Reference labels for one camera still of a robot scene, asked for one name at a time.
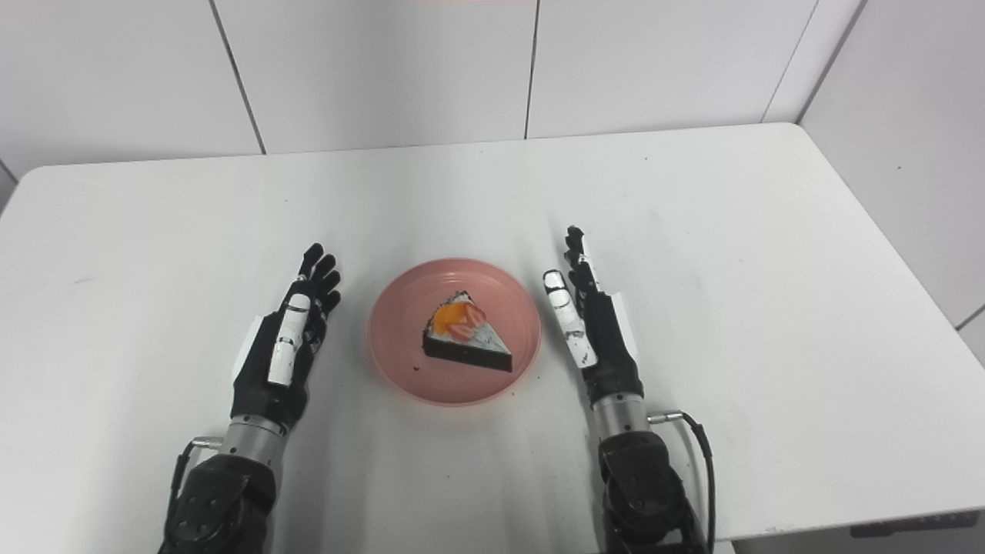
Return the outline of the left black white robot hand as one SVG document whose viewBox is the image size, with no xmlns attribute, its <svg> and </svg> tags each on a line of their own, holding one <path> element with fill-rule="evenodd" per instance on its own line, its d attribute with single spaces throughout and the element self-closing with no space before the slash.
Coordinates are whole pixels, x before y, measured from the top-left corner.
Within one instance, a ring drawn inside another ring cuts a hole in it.
<svg viewBox="0 0 985 554">
<path fill-rule="evenodd" d="M 258 416 L 285 431 L 296 427 L 309 403 L 307 382 L 328 316 L 341 301 L 340 282 L 335 256 L 320 243 L 309 246 L 278 308 L 251 323 L 233 382 L 233 418 Z"/>
</svg>

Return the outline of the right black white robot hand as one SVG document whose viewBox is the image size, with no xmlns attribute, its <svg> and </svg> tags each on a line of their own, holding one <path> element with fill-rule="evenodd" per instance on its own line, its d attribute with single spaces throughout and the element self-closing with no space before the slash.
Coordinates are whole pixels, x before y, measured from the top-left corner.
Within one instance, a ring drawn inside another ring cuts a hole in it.
<svg viewBox="0 0 985 554">
<path fill-rule="evenodd" d="M 601 286 L 581 228 L 571 225 L 564 242 L 569 270 L 546 271 L 544 290 L 564 344 L 585 383 L 589 404 L 606 397 L 643 397 L 636 340 L 625 299 Z"/>
</svg>

